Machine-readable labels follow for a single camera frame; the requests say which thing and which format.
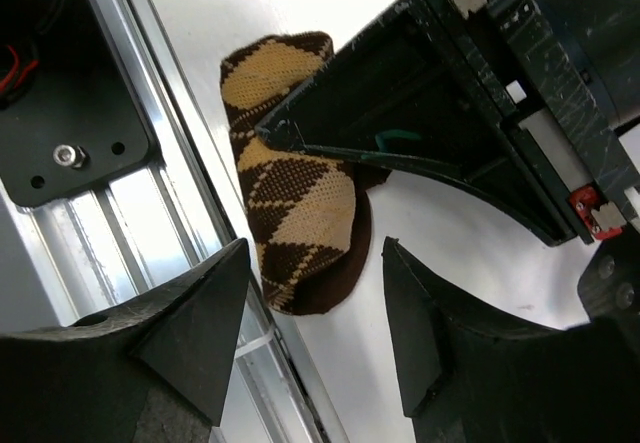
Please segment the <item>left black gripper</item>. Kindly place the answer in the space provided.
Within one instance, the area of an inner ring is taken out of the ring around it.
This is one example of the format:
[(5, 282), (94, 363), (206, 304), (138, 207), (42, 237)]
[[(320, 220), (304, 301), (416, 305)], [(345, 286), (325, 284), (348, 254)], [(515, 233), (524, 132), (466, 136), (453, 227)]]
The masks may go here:
[(639, 0), (422, 0), (370, 23), (257, 126), (271, 149), (412, 173), (543, 243), (639, 220)]

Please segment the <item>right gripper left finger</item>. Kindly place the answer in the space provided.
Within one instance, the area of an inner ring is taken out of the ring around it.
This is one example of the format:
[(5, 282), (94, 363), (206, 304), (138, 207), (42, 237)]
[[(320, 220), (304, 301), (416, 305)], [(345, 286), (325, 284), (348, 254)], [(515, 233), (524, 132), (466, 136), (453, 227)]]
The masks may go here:
[(235, 240), (67, 327), (1, 337), (5, 442), (206, 442), (221, 423), (250, 279)]

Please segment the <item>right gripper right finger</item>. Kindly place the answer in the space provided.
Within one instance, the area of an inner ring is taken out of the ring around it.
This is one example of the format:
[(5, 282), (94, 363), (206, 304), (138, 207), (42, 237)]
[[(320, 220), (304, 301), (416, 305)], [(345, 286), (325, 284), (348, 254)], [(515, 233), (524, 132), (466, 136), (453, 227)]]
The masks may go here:
[(553, 329), (457, 287), (396, 239), (382, 257), (401, 403), (417, 441), (638, 440), (637, 317)]

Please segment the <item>brown argyle sock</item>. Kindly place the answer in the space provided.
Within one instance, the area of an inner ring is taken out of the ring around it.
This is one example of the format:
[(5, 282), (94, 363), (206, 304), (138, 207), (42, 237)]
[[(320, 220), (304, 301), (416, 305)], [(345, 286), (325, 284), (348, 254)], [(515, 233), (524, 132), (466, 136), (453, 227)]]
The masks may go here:
[(320, 31), (272, 34), (220, 63), (219, 89), (267, 306), (325, 314), (354, 291), (372, 239), (370, 189), (390, 173), (268, 148), (256, 125), (333, 53)]

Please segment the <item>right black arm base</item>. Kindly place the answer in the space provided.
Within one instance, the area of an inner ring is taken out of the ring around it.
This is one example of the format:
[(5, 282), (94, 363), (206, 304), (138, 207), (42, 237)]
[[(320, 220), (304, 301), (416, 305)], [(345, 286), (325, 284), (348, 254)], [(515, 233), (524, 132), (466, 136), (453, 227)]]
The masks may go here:
[(95, 0), (1, 0), (1, 182), (13, 203), (104, 186), (156, 148)]

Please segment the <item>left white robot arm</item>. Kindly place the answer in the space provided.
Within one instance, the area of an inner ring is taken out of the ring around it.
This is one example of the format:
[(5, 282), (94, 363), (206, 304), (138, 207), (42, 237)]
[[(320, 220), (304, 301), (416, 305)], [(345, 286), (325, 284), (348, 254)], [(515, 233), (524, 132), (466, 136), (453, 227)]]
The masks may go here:
[(257, 126), (429, 177), (550, 246), (639, 222), (639, 0), (395, 0)]

